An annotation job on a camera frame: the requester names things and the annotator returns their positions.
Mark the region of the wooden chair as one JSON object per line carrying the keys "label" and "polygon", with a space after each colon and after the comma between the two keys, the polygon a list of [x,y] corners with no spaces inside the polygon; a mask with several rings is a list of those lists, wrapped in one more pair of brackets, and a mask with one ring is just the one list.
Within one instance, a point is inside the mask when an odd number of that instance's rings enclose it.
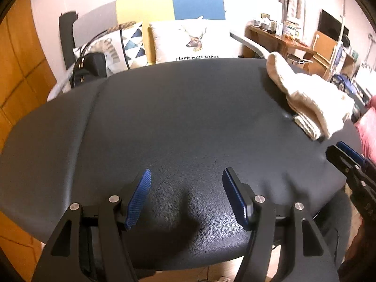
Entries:
{"label": "wooden chair", "polygon": [[342,44],[333,40],[320,31],[316,31],[311,42],[311,49],[315,52],[310,56],[308,52],[304,58],[310,60],[303,69],[308,74],[316,74],[329,81],[334,74],[344,74],[352,78],[355,70],[355,60],[343,48]]}

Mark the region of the wooden wardrobe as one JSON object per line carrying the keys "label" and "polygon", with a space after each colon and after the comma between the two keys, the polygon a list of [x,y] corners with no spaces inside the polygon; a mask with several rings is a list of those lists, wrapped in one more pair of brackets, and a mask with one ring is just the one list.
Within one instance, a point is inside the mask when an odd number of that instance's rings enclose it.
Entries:
{"label": "wooden wardrobe", "polygon": [[[41,106],[56,80],[43,53],[31,0],[15,0],[1,21],[1,143],[12,127]],[[31,281],[42,244],[1,215],[1,250],[16,273]]]}

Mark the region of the geometric triangle print pillow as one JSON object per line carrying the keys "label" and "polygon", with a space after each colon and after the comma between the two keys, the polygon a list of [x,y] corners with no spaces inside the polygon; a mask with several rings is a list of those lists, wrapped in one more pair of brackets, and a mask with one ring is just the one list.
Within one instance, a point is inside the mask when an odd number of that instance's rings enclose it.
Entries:
{"label": "geometric triangle print pillow", "polygon": [[148,59],[143,44],[143,23],[127,22],[111,28],[103,36],[74,48],[76,58],[81,54],[102,53],[106,59],[107,77],[128,69],[147,66]]}

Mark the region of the black handbag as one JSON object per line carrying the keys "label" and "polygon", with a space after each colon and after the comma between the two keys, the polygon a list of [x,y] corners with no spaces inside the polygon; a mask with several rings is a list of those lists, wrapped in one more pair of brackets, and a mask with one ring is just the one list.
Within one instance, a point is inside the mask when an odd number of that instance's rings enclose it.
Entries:
{"label": "black handbag", "polygon": [[94,52],[80,57],[70,78],[72,88],[107,77],[105,54]]}

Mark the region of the wooden side table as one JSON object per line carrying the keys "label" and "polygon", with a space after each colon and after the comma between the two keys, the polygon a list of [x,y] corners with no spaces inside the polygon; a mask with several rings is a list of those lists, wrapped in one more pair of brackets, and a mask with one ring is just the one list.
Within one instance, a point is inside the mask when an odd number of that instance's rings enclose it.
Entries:
{"label": "wooden side table", "polygon": [[303,52],[306,60],[311,60],[316,54],[316,51],[299,41],[289,39],[285,36],[276,36],[252,25],[246,27],[245,36],[267,48],[270,52],[278,52],[285,59],[288,59],[289,55],[296,50]]}

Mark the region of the pink blanket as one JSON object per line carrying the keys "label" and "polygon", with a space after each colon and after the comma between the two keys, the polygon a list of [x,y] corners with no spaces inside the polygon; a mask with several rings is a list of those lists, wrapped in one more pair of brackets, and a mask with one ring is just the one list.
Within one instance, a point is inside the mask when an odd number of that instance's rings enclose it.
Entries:
{"label": "pink blanket", "polygon": [[367,105],[367,112],[355,123],[360,136],[362,154],[376,163],[376,111],[375,96]]}

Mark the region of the white deer print pillow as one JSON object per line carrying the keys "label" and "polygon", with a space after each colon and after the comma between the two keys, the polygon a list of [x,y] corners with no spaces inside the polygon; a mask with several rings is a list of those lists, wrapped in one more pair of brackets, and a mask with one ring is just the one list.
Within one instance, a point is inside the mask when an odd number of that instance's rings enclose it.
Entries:
{"label": "white deer print pillow", "polygon": [[156,63],[238,57],[240,44],[224,20],[164,20],[150,23]]}

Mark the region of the cream knitted sweater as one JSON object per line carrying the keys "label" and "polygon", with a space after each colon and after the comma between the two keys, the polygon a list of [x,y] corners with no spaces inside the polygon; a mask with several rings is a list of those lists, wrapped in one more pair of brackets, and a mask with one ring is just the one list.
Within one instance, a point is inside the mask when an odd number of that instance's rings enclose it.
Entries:
{"label": "cream knitted sweater", "polygon": [[296,113],[293,121],[313,141],[329,139],[353,114],[354,100],[316,74],[295,73],[277,52],[269,54],[266,70]]}

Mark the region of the black television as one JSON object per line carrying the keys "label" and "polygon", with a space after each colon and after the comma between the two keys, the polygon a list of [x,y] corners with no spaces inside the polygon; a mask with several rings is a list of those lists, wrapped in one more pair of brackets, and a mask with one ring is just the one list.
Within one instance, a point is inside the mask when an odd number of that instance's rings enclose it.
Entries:
{"label": "black television", "polygon": [[321,11],[317,30],[336,41],[340,37],[340,32],[343,31],[342,39],[349,40],[349,29],[346,26],[342,26],[340,21],[325,10]]}

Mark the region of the black steering wheel toy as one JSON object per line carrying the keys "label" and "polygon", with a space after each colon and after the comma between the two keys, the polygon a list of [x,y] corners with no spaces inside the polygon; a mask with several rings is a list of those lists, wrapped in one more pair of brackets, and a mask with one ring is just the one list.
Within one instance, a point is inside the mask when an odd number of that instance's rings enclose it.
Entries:
{"label": "black steering wheel toy", "polygon": [[343,92],[348,90],[347,88],[348,76],[345,74],[334,74],[331,77],[330,82],[334,84],[337,87],[337,89]]}

